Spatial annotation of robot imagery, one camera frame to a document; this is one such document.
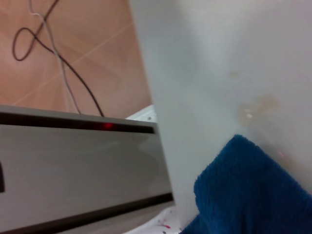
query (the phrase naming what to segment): red spot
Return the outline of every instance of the red spot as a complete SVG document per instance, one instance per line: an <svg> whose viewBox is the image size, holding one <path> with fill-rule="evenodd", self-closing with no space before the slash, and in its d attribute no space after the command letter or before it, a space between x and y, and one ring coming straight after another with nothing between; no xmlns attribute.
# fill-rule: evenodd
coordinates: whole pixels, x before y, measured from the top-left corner
<svg viewBox="0 0 312 234"><path fill-rule="evenodd" d="M111 129L113 127L112 123L104 123L103 124L104 129Z"/></svg>

